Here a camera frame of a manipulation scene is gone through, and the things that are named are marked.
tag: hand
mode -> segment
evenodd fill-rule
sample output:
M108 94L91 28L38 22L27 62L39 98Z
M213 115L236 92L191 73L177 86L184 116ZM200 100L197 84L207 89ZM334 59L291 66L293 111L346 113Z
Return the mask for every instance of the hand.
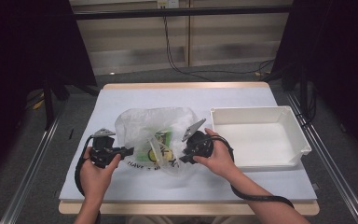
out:
M91 147L86 148L84 158L90 157ZM118 166L121 156L117 154L104 169L95 166L91 160L86 160L80 170L80 182L85 198L102 200L112 179L112 173Z
M205 129L205 132L210 135L219 135L210 129ZM208 167L214 174L227 178L227 175L235 170L239 170L232 161L228 148L221 141L213 141L213 153L210 158L201 156L194 156L193 160Z

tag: white plastic tray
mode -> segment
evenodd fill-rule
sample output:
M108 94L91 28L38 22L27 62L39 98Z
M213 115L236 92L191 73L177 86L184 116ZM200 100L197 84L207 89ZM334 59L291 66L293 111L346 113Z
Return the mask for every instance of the white plastic tray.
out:
M311 151L290 106L213 108L211 117L240 168L295 166Z

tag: transparent plastic bag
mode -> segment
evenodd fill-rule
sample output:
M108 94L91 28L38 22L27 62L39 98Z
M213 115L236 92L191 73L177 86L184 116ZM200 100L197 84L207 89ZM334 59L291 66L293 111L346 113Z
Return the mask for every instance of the transparent plastic bag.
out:
M186 147L182 138L195 122L197 116L184 107L134 108L123 112L115 123L118 144L134 147L133 155L125 161L134 168L161 169L180 175L188 166L179 160Z

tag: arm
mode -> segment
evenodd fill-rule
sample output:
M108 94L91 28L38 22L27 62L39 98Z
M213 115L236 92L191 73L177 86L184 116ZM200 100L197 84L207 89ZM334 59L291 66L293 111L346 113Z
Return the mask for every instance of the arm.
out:
M86 149L84 158L90 157L91 147ZM103 196L110 185L112 173L120 162L120 155L117 154L106 168L101 169L91 160L86 160L80 170L81 186L84 190L84 202L81 206L80 212L76 217L75 223L94 223L98 216L101 204L103 203Z
M205 129L209 135L218 135ZM225 178L235 189L249 195L271 195L246 176L232 161L227 147L220 141L213 141L210 158L195 156L193 159L208 167L216 175ZM262 223L309 223L295 209L285 203L247 202Z

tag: table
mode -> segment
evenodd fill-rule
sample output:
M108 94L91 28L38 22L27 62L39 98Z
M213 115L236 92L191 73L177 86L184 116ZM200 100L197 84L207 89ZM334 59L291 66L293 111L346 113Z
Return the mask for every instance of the table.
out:
M192 83L134 83L109 84L104 90L158 90L158 89L206 89L206 88L261 88L269 89L264 82L192 82ZM316 200L294 202L295 209L304 216L314 216L319 213L319 204ZM60 202L60 212L63 214L77 214L81 202ZM115 202L103 203L102 214L110 215L159 215L159 216L246 216L253 215L253 211L241 202Z

